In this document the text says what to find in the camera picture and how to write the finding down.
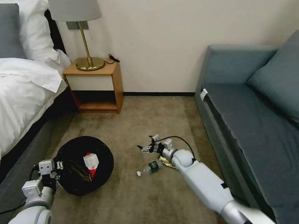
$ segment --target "red and white package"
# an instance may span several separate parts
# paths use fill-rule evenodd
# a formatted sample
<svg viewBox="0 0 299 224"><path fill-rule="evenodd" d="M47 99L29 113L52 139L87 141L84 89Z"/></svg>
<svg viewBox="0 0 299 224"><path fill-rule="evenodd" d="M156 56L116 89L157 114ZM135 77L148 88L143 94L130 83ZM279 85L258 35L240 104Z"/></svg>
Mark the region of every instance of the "red and white package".
<svg viewBox="0 0 299 224"><path fill-rule="evenodd" d="M89 178L92 181L99 165L99 159L94 153L86 153L86 156L83 157L86 167L89 169Z"/></svg>

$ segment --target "black trash bin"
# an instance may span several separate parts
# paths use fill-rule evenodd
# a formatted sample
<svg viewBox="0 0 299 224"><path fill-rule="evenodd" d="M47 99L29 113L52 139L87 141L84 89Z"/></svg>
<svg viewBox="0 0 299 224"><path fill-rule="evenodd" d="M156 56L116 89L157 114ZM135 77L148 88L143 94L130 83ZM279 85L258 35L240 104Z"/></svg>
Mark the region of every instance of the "black trash bin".
<svg viewBox="0 0 299 224"><path fill-rule="evenodd" d="M92 180L83 159L87 153L96 154L99 160ZM109 179L114 166L113 155L107 145L91 136L70 140L59 149L56 159L61 160L64 167L58 180L59 184L69 194L77 196L86 195L100 188Z"/></svg>

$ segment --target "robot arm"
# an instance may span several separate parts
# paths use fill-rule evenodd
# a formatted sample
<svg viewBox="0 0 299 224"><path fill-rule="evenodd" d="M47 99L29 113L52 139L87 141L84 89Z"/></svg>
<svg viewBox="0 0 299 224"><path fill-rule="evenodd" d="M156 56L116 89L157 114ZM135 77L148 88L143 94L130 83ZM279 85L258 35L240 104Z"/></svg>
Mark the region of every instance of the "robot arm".
<svg viewBox="0 0 299 224"><path fill-rule="evenodd" d="M175 149L171 139L166 139L162 145L157 144L160 140L158 135L151 138L152 144L149 151L159 153L172 163L183 174L186 182L200 200L209 209L219 213L227 223L275 224L260 210L248 208L235 201L224 181L204 163L195 160L190 151Z"/></svg>
<svg viewBox="0 0 299 224"><path fill-rule="evenodd" d="M50 211L54 194L56 192L56 180L59 179L60 170L63 170L61 161L43 160L39 162L38 169L40 179L27 181L22 191L26 203L22 211L14 217L9 224L51 224L52 213Z"/></svg>

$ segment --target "nightstand shelf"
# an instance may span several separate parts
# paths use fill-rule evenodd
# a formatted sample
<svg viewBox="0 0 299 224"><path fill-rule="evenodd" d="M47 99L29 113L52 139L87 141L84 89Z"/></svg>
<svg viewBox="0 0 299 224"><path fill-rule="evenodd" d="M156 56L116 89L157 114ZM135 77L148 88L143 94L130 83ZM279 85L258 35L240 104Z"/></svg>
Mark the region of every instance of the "nightstand shelf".
<svg viewBox="0 0 299 224"><path fill-rule="evenodd" d="M120 113L123 89L119 63L106 63L95 71L80 71L75 64L64 70L64 76L79 112Z"/></svg>

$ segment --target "carpet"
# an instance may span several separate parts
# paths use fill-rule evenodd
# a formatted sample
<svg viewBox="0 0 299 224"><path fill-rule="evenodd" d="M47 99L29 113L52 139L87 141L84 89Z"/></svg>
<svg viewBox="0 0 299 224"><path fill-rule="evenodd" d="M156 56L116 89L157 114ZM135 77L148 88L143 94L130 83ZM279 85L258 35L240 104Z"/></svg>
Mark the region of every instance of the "carpet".
<svg viewBox="0 0 299 224"><path fill-rule="evenodd" d="M53 223L225 223L202 204L177 170L163 167L137 177L136 171L157 154L142 154L136 145L147 146L148 136L155 134L184 138L196 158L222 176L193 97L127 96L120 114L66 114L57 120L46 158L53 158L69 140L88 135L110 148L115 164L110 179L83 197L58 186ZM173 143L188 149L179 139Z"/></svg>

